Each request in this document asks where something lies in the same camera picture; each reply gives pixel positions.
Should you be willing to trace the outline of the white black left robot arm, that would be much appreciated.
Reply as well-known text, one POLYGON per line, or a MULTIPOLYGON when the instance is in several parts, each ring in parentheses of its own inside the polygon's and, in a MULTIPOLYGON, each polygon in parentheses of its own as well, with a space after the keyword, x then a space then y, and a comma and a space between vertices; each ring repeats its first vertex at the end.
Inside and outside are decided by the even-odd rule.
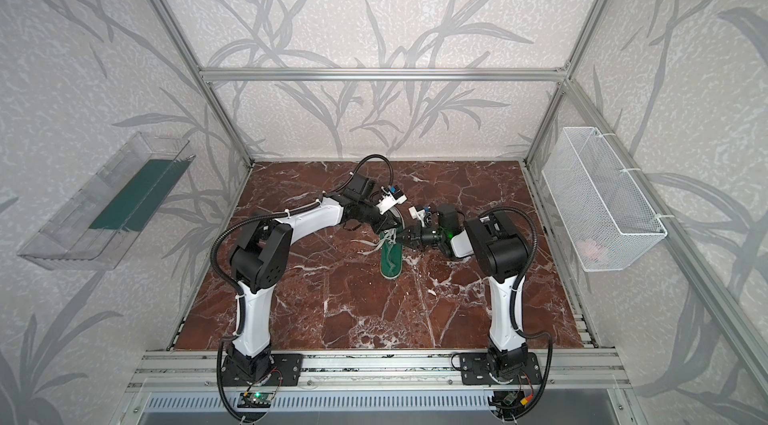
POLYGON ((220 369, 235 371, 250 383, 264 381, 273 370, 271 301, 293 243, 348 220, 368 224, 377 233, 395 230, 402 225, 395 208, 405 200, 394 186, 384 188, 376 202, 334 193, 294 210, 249 218, 223 232, 212 246, 211 267, 235 290, 237 325, 231 337, 221 340, 226 358, 220 369))

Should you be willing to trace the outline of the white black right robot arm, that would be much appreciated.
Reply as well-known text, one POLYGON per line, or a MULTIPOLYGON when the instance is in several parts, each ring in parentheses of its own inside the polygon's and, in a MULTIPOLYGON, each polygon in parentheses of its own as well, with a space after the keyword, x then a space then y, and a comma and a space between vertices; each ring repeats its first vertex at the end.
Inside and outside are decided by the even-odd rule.
POLYGON ((413 249, 438 249, 451 259, 472 256, 487 279, 491 325, 485 352, 460 352, 455 368, 464 385, 527 385, 542 383, 543 369, 528 347, 532 333, 523 331, 522 289, 538 248, 534 221, 524 211, 498 206, 459 220, 452 205, 411 207, 413 224, 396 242, 413 249))

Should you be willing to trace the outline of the white shoelace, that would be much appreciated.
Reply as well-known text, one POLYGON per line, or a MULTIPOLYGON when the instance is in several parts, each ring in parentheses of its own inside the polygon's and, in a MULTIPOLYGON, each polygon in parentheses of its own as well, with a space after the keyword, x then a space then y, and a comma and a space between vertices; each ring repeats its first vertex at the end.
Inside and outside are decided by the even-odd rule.
POLYGON ((391 228, 381 232, 376 242, 357 240, 357 243, 367 246, 367 249, 358 251, 358 254, 361 255, 370 255, 381 250, 388 252, 394 247, 399 246, 399 243, 397 242, 397 229, 391 228))

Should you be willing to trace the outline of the green canvas sneaker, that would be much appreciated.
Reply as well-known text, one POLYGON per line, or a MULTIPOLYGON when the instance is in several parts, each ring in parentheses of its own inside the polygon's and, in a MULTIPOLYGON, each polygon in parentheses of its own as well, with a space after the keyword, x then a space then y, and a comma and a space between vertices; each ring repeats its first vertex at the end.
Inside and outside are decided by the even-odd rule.
POLYGON ((384 278, 396 279, 402 272, 403 247, 401 244, 392 250, 385 252, 381 250, 380 270, 384 278))

